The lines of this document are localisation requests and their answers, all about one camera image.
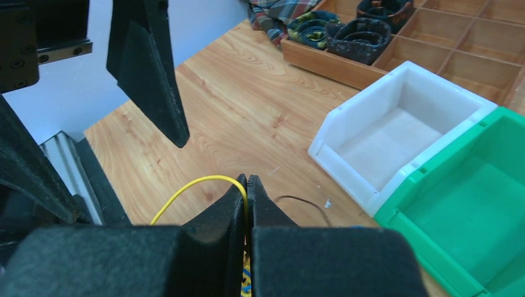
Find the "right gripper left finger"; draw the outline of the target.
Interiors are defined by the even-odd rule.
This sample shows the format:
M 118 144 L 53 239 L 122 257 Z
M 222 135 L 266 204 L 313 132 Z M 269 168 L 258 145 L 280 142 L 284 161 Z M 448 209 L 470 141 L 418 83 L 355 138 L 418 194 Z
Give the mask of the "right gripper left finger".
M 242 196 L 232 186 L 181 226 L 68 225 L 31 232 L 2 296 L 238 296 Z

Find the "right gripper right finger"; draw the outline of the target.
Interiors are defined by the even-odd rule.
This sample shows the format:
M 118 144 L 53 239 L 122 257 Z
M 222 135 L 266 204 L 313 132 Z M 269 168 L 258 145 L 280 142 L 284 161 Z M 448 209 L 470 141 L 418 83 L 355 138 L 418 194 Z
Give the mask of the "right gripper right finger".
M 427 296 L 405 237 L 385 228 L 300 227 L 248 180 L 253 296 Z

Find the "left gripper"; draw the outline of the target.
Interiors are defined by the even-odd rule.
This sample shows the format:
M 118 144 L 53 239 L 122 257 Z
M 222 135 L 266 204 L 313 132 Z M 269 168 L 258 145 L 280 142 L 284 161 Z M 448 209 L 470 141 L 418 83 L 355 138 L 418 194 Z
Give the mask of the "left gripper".
M 1 93 L 36 84 L 43 64 L 92 52 L 89 1 L 1 1 Z

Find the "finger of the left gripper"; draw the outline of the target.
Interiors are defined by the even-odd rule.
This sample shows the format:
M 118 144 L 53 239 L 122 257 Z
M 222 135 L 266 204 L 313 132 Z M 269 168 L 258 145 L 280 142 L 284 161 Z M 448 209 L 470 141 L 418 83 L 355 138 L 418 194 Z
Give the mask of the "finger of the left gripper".
M 1 184 L 21 192 L 66 223 L 80 208 L 49 159 L 1 97 Z
M 106 68 L 174 145 L 186 145 L 189 127 L 175 79 L 168 1 L 113 1 Z

